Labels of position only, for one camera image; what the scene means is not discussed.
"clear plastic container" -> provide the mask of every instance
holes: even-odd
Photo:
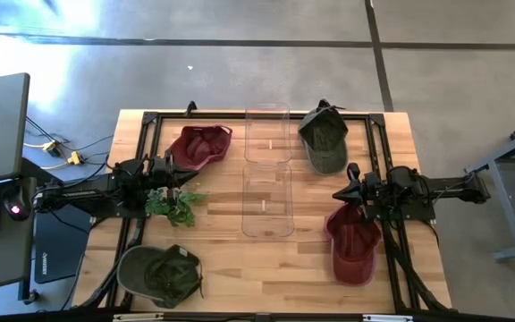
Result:
[[[291,169],[286,163],[248,163],[243,169],[242,231],[249,237],[293,233]]]
[[[246,108],[245,157],[268,164],[291,159],[289,105],[255,103]]]

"yellow connector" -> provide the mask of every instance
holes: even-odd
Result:
[[[80,154],[77,151],[71,152],[71,157],[67,159],[69,165],[80,165]]]
[[[43,144],[43,151],[49,153],[49,150],[52,150],[57,147],[57,141],[52,140],[49,143]]]

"wire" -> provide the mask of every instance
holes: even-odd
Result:
[[[60,165],[53,165],[53,166],[41,166],[40,168],[43,170],[55,170],[57,168],[63,167],[69,165],[68,162],[61,163]]]
[[[103,155],[107,155],[107,154],[108,154],[108,152],[95,153],[95,154],[92,154],[92,155],[90,155],[90,156],[88,156],[88,157],[84,157],[84,158],[82,158],[82,161],[83,161],[83,162],[85,162],[85,161],[89,160],[89,159],[90,159],[90,158],[92,158],[92,157],[96,157],[96,156],[103,156]]]
[[[391,226],[391,228],[392,228],[393,230],[398,230],[398,228],[397,228],[395,225],[393,225],[393,223],[394,223],[394,221],[393,221],[393,220],[391,220],[391,221],[389,222],[389,226]]]
[[[66,149],[68,149],[68,150],[70,150],[70,151],[81,151],[81,150],[83,150],[83,149],[85,149],[85,148],[90,148],[90,147],[92,147],[92,146],[94,146],[94,145],[96,145],[96,144],[98,144],[98,143],[100,143],[100,142],[102,142],[102,141],[104,141],[104,140],[111,139],[112,137],[114,137],[114,135],[105,136],[104,138],[99,139],[99,140],[96,140],[96,141],[94,141],[94,142],[92,142],[92,143],[90,143],[90,144],[88,144],[88,145],[86,145],[86,146],[84,146],[84,147],[82,147],[82,148],[69,148],[69,147],[65,146],[63,143],[61,143],[61,145],[62,145],[64,148],[66,148]]]
[[[433,225],[431,225],[429,222],[427,222],[426,220],[421,220],[420,222],[427,225],[428,227],[430,227],[430,229],[433,231],[433,233],[435,233],[436,245],[440,246],[440,241],[438,240],[438,233],[436,232],[435,227]]]
[[[69,294],[67,295],[67,299],[64,301],[63,306],[61,307],[61,310],[64,310],[64,308],[67,306],[67,303],[69,303],[69,300],[71,299],[72,294],[75,291],[75,286],[77,285],[77,282],[79,281],[79,274],[80,274],[80,267],[82,266],[82,259],[84,257],[85,257],[85,252],[83,251],[83,253],[80,254],[79,267],[77,268],[77,274],[75,275],[74,281],[72,281],[71,290],[69,291]]]
[[[25,147],[30,147],[30,148],[44,148],[45,147],[43,144],[36,145],[36,144],[23,143],[23,145]]]
[[[108,155],[106,155],[105,162],[104,162],[104,163],[103,163],[103,164],[102,164],[102,165],[101,165],[101,166],[100,166],[100,167],[99,167],[99,168],[98,168],[98,169],[97,169],[93,174],[91,174],[90,176],[88,176],[88,177],[86,177],[86,178],[84,178],[84,179],[82,179],[82,180],[80,180],[80,181],[78,181],[78,182],[75,182],[75,183],[71,183],[71,184],[69,184],[69,185],[66,185],[66,186],[64,186],[63,188],[64,188],[64,189],[72,188],[72,187],[77,186],[77,185],[79,185],[79,184],[81,184],[81,183],[84,183],[84,182],[86,182],[88,179],[90,179],[90,178],[94,177],[94,176],[95,176],[95,174],[98,174],[98,172],[99,172],[99,171],[101,171],[101,170],[105,167],[105,165],[106,165],[106,160],[108,160]]]
[[[431,197],[430,197],[430,189],[428,188],[428,183],[426,183],[426,179],[423,178],[422,175],[419,175],[418,179],[420,179],[420,181],[425,184],[425,187],[426,187],[426,198],[428,200],[427,205],[430,208],[430,207],[433,206],[433,204],[432,204],[432,200],[431,200]]]
[[[470,181],[472,180],[472,178],[473,178],[473,175],[471,175],[471,176],[470,176],[470,177],[469,177],[469,178],[464,182],[464,184],[466,184],[466,183],[470,182]],[[459,185],[461,185],[461,184],[463,184],[463,183],[462,183],[462,182],[460,182],[460,183],[455,183],[455,184],[453,184],[452,186],[450,186],[450,187],[448,187],[448,188],[444,189],[444,190],[443,190],[443,191],[442,191],[438,196],[436,196],[436,198],[433,200],[432,205],[434,206],[434,205],[436,204],[436,201],[438,201],[438,200],[439,200],[439,199],[444,195],[444,193],[445,193],[445,192],[447,192],[447,191],[449,191],[450,189],[452,189],[452,188],[454,188],[454,187],[456,187],[456,186],[459,186]]]
[[[32,137],[36,137],[36,138],[46,137],[46,135],[45,135],[45,134],[43,134],[43,133],[36,134],[36,133],[34,133],[34,132],[32,132],[32,131],[29,131],[29,130],[27,130],[27,129],[25,129],[25,133],[29,134],[29,135],[30,135],[30,136],[32,136]],[[71,143],[71,141],[70,141],[70,140],[66,139],[66,138],[65,138],[63,135],[61,135],[61,134],[58,134],[58,133],[49,133],[49,135],[52,135],[52,136],[54,136],[54,137],[59,138],[59,139],[61,139],[61,140],[62,140],[62,141],[57,141],[57,142],[61,142],[61,143]]]
[[[104,140],[108,140],[108,139],[111,139],[112,137],[114,137],[114,135],[109,135],[109,136],[106,136],[106,137],[104,137],[102,139],[96,140],[96,141],[94,141],[94,142],[92,142],[92,143],[90,143],[90,144],[88,144],[88,145],[86,145],[86,146],[84,146],[82,148],[69,148],[69,147],[64,145],[64,143],[66,143],[66,142],[55,139],[51,134],[49,134],[48,132],[43,130],[42,127],[40,127],[37,123],[35,123],[33,120],[31,120],[28,116],[26,116],[26,119],[27,119],[27,122],[29,122],[34,128],[36,128],[38,131],[41,132],[42,136],[45,136],[45,137],[47,137],[50,140],[55,140],[63,148],[66,148],[66,149],[68,149],[70,151],[80,151],[80,150],[83,150],[85,148],[90,148],[90,147],[92,147],[92,146],[94,146],[94,145],[96,145],[96,144],[98,144],[98,143],[100,143],[100,142],[102,142]]]
[[[53,215],[53,217],[61,224],[63,225],[68,225],[69,227],[71,227],[72,229],[76,229],[86,235],[89,235],[89,232],[87,232],[86,230],[80,228],[80,227],[77,227],[76,225],[73,225],[73,224],[69,224],[67,222],[64,222],[63,219],[59,218],[59,216],[53,211],[53,210],[49,210],[49,212],[51,213],[51,215]]]
[[[111,167],[110,165],[108,165],[108,162],[106,162],[106,161],[105,161],[105,165],[106,165],[106,167],[107,167],[107,168],[109,168],[109,169],[111,169],[111,170],[113,170],[113,171],[114,171],[114,170],[116,170],[116,169],[114,169],[113,167]],[[137,172],[139,169],[137,168],[137,170],[135,170],[135,171],[134,171],[134,174],[131,174],[131,172],[130,172],[130,171],[128,171],[128,170],[126,170],[126,169],[118,169],[118,170],[124,171],[124,172],[125,172],[127,175],[129,175],[129,176],[134,176],[134,174],[136,174],[136,172]]]
[[[43,130],[42,127],[38,126],[38,124],[35,123],[33,120],[31,120],[28,116],[25,116],[25,118],[27,119],[27,122],[29,122],[29,124],[31,124],[34,128],[36,128],[38,131],[40,131],[41,134],[43,134],[43,136],[45,136],[46,138],[48,138],[50,140],[55,140],[54,137],[52,137],[49,133],[47,133],[45,130]]]
[[[98,162],[89,162],[89,161],[84,161],[84,163],[86,165],[102,165],[101,163],[98,163]]]

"gray floor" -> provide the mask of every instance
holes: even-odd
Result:
[[[361,0],[74,3],[0,0],[0,32],[370,41]],[[373,3],[383,41],[515,43],[515,0]],[[409,113],[425,174],[462,174],[515,130],[515,51],[385,50],[384,63],[394,109]],[[192,99],[200,108],[283,101],[309,109],[325,97],[352,110],[383,110],[373,51],[365,48],[32,45],[0,37],[0,75],[11,72],[31,74],[30,117],[75,147],[112,134],[121,108],[184,108]],[[36,150],[24,154],[56,163]],[[55,174],[72,179],[93,171],[88,165]],[[492,251],[513,243],[498,200],[441,200],[436,210],[454,308],[515,317],[515,260],[492,260]],[[0,314],[59,309],[70,282],[36,285],[43,300],[30,306],[15,300],[15,285],[2,287]]]

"wooden table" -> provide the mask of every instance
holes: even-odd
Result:
[[[143,112],[121,111],[111,147],[111,164],[135,157]],[[385,113],[384,117],[393,164],[418,168],[408,115]],[[233,129],[232,145],[224,161],[208,166],[188,184],[187,189],[207,194],[206,200],[194,207],[196,226],[174,228],[165,217],[155,216],[148,220],[144,234],[144,245],[167,248],[176,243],[193,252],[203,263],[205,298],[202,299],[199,292],[195,292],[175,310],[393,312],[382,241],[377,248],[376,273],[371,283],[350,287],[335,282],[323,226],[325,216],[341,204],[331,198],[332,193],[345,187],[348,179],[344,172],[332,176],[320,176],[313,172],[297,137],[297,121],[291,122],[292,158],[289,163],[295,231],[280,241],[255,240],[241,231],[241,171],[246,165],[243,120],[164,120],[159,154],[164,153],[180,136],[182,126],[216,123]],[[355,121],[348,121],[347,125],[349,161],[357,162],[362,174],[369,172],[365,126]],[[147,147],[152,136],[152,132],[147,136]],[[382,158],[379,164],[384,168]],[[121,219],[107,219],[90,233],[73,305],[85,301],[112,266],[120,226]],[[450,307],[435,236],[426,225],[411,221],[407,222],[407,234],[414,268],[437,299]],[[406,280],[400,268],[399,272],[403,299],[408,303]],[[122,298],[121,294],[119,288],[117,302]],[[152,301],[140,297],[134,298],[132,309],[161,310]]]

